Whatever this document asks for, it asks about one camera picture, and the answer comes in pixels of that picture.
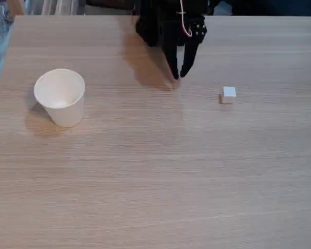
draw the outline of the wooden table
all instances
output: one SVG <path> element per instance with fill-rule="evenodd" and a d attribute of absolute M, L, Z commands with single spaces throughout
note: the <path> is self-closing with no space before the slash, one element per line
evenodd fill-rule
<path fill-rule="evenodd" d="M 0 249 L 311 249 L 311 18 L 207 18 L 180 82 L 134 21 L 17 17 L 0 84 Z M 87 85 L 71 129 L 32 96 L 57 67 Z M 223 86 L 235 104 L 218 103 Z"/>

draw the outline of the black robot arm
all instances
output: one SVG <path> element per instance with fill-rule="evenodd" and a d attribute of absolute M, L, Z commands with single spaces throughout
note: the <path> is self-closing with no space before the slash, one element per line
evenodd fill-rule
<path fill-rule="evenodd" d="M 180 72 L 185 77 L 207 32 L 203 16 L 207 10 L 208 0 L 141 0 L 136 31 L 148 46 L 161 46 L 175 79 L 177 46 L 185 45 Z"/>

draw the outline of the small white block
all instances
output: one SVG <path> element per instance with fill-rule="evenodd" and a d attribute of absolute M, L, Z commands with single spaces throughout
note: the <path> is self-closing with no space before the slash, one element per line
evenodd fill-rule
<path fill-rule="evenodd" d="M 221 96 L 222 104 L 233 104 L 235 98 L 236 98 L 235 87 L 223 87 Z"/>

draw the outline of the cup rim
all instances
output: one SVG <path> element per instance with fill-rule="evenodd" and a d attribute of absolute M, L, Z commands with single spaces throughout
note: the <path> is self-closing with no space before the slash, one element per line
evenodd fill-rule
<path fill-rule="evenodd" d="M 51 107 L 51 106 L 47 106 L 47 105 L 44 105 L 42 102 L 39 101 L 39 99 L 37 98 L 37 94 L 36 94 L 36 88 L 37 88 L 37 85 L 40 84 L 39 82 L 45 77 L 47 76 L 48 74 L 51 74 L 51 73 L 54 73 L 55 71 L 69 71 L 71 73 L 74 73 L 76 74 L 83 82 L 83 91 L 81 92 L 81 95 L 77 98 L 77 100 L 75 100 L 73 103 L 65 106 L 65 107 Z M 85 93 L 85 81 L 84 81 L 84 78 L 79 74 L 77 73 L 76 71 L 74 70 L 70 70 L 70 69 L 67 69 L 67 68 L 57 68 L 57 69 L 53 69 L 53 70 L 50 70 L 50 71 L 47 71 L 46 73 L 44 73 L 43 75 L 41 75 L 38 79 L 37 79 L 37 82 L 34 86 L 34 96 L 37 100 L 38 103 L 40 103 L 43 107 L 46 107 L 46 108 L 49 108 L 49 109 L 65 109 L 65 108 L 68 108 L 68 107 L 71 107 L 72 105 L 75 105 L 78 101 L 80 101 L 82 99 L 82 97 L 84 96 L 84 93 Z"/>

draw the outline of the white paper cup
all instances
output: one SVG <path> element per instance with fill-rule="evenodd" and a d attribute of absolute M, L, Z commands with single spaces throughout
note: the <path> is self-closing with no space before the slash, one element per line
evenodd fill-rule
<path fill-rule="evenodd" d="M 69 69 L 45 73 L 34 87 L 36 100 L 62 127 L 73 127 L 83 120 L 84 92 L 84 79 Z"/>

